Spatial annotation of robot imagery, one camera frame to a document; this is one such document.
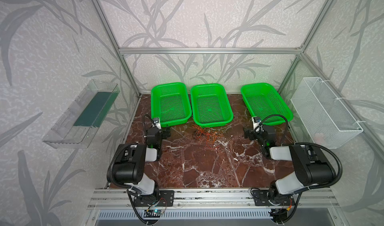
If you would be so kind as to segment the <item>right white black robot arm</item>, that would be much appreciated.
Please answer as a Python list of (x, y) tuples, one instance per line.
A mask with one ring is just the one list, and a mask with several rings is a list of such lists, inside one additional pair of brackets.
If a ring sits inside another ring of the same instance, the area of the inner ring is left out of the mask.
[(260, 124), (252, 130), (244, 129), (244, 138), (256, 141), (266, 159), (293, 164), (293, 173), (271, 182), (268, 192), (270, 200), (333, 186), (343, 175), (341, 160), (324, 146), (307, 142), (278, 146)]

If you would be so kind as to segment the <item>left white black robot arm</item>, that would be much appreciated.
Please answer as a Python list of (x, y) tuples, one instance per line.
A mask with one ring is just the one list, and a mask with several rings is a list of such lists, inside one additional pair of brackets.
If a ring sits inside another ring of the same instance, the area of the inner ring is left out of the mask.
[(169, 127), (159, 129), (154, 126), (146, 130), (146, 133), (144, 144), (130, 143), (118, 146), (107, 170), (107, 181), (127, 189), (132, 196), (158, 198), (159, 187), (156, 181), (145, 174), (145, 165), (147, 162), (161, 159), (162, 141), (171, 136), (171, 131)]

